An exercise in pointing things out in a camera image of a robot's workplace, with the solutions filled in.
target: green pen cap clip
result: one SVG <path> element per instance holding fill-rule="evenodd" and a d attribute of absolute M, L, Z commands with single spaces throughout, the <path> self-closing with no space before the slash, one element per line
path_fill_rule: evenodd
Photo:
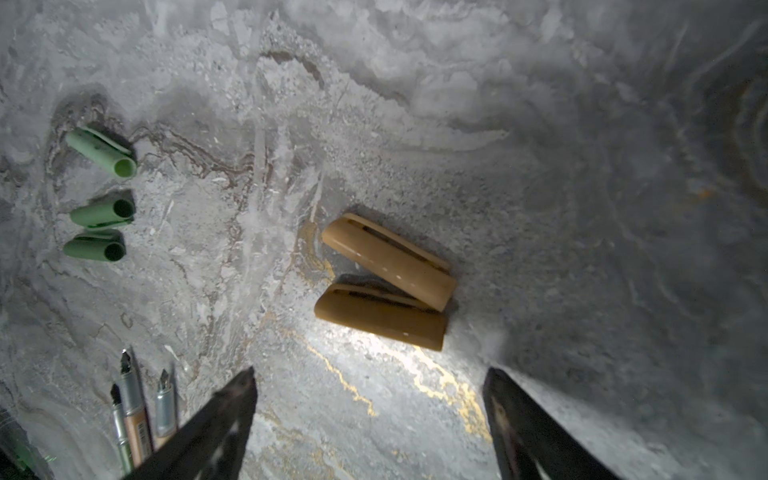
<path fill-rule="evenodd" d="M 117 262 L 125 256 L 120 236 L 113 233 L 83 233 L 64 245 L 64 255 L 101 262 Z"/>
<path fill-rule="evenodd" d="M 136 174 L 131 151 L 92 128 L 75 128 L 65 135 L 67 145 L 101 168 L 122 178 Z"/>
<path fill-rule="evenodd" d="M 135 210 L 129 200 L 118 199 L 76 208 L 69 218 L 88 230 L 103 230 L 130 224 Z"/>

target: green pen barrel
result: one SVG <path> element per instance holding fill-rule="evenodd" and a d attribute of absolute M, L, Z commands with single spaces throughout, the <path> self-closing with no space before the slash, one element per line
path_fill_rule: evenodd
<path fill-rule="evenodd" d="M 125 247 L 115 237 L 78 236 L 64 245 L 64 255 L 100 262 L 117 262 L 125 256 Z"/>
<path fill-rule="evenodd" d="M 133 220 L 135 208 L 128 200 L 113 200 L 74 209 L 69 218 L 89 229 L 127 225 Z"/>
<path fill-rule="evenodd" d="M 90 131 L 75 128 L 65 136 L 67 144 L 96 165 L 118 177 L 133 177 L 136 162 Z"/>

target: green pen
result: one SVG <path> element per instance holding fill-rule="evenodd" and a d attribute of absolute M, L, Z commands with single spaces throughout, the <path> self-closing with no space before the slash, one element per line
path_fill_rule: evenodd
<path fill-rule="evenodd" d="M 120 461 L 123 464 L 123 475 L 128 475 L 134 469 L 134 460 L 131 457 L 131 444 L 128 441 L 128 433 L 125 431 L 125 415 L 123 413 L 123 401 L 120 398 L 120 389 L 117 383 L 112 384 L 112 421 L 118 433 L 118 451 Z"/>

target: round hole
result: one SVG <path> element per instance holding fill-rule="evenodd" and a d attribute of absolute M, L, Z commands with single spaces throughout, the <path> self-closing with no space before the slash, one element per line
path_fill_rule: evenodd
<path fill-rule="evenodd" d="M 119 243 L 110 243 L 107 245 L 107 248 L 104 249 L 104 256 L 111 262 L 117 262 L 119 259 L 123 258 L 123 255 L 125 255 L 125 250 Z"/>
<path fill-rule="evenodd" d="M 130 158 L 124 158 L 114 165 L 114 172 L 118 177 L 133 177 L 136 165 Z"/>
<path fill-rule="evenodd" d="M 112 206 L 114 214 L 120 218 L 129 218 L 134 216 L 134 206 L 128 200 L 117 200 Z"/>

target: black pointed object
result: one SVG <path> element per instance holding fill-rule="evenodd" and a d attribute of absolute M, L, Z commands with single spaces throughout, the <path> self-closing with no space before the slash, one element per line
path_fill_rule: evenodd
<path fill-rule="evenodd" d="M 174 437 L 124 480 L 235 480 L 256 411 L 253 367 L 235 375 Z M 221 447 L 221 455 L 215 455 Z"/>
<path fill-rule="evenodd" d="M 619 480 L 500 369 L 488 369 L 483 399 L 502 480 Z"/>

